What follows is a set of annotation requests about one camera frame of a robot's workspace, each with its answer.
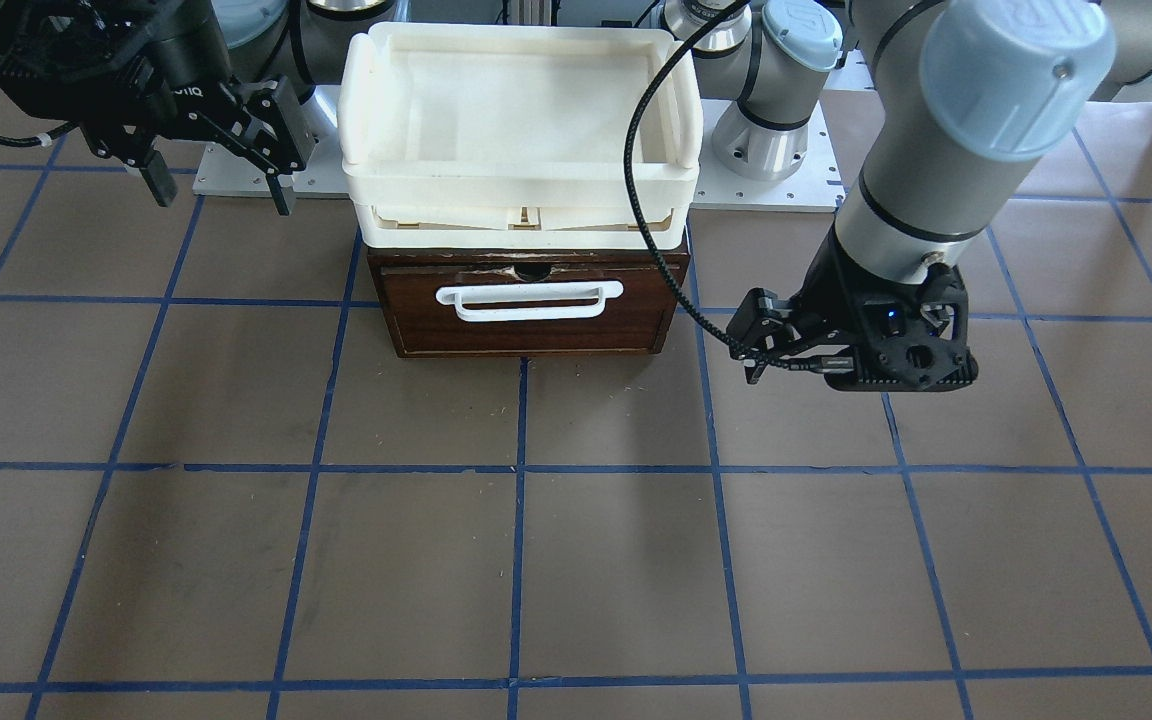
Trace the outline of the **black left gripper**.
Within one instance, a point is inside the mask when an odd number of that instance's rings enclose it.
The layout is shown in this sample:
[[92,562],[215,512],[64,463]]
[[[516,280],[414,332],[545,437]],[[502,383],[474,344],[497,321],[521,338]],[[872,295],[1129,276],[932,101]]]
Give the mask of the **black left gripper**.
[[956,266],[934,263],[919,285],[904,285],[861,268],[829,234],[809,266],[796,300],[751,288],[726,333],[738,346],[732,359],[745,381],[759,382],[771,365],[791,355],[794,323],[808,347],[842,344],[852,370],[831,373],[840,391],[947,392],[977,381],[968,346],[969,297]]

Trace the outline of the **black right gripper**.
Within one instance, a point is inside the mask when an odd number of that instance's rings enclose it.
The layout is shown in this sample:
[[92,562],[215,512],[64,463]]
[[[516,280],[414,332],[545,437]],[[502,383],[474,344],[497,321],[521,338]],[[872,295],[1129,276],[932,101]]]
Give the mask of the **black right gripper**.
[[[0,1],[0,91],[28,118],[81,128],[99,152],[137,165],[160,209],[179,184],[157,136],[179,126],[180,88],[232,78],[227,41],[209,1]],[[291,78],[232,83],[221,145],[262,172],[279,215],[291,214],[294,173],[314,132]]]

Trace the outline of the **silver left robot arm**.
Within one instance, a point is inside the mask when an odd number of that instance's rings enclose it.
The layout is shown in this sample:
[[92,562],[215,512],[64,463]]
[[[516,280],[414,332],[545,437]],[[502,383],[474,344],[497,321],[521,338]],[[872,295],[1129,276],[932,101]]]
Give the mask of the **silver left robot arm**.
[[790,300],[755,288],[717,338],[840,391],[969,386],[960,256],[1060,145],[1087,101],[1152,85],[1152,1],[667,1],[658,26],[728,103],[712,146],[785,179],[824,81],[861,50],[881,131]]

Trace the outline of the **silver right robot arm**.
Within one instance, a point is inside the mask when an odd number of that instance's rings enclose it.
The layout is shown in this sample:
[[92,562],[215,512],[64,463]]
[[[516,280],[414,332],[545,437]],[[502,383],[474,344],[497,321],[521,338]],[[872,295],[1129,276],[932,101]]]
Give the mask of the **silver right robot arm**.
[[323,132],[306,103],[338,85],[353,36],[401,17],[397,1],[0,1],[0,90],[54,122],[0,146],[79,131],[166,209],[177,183],[157,141],[214,143],[287,215]]

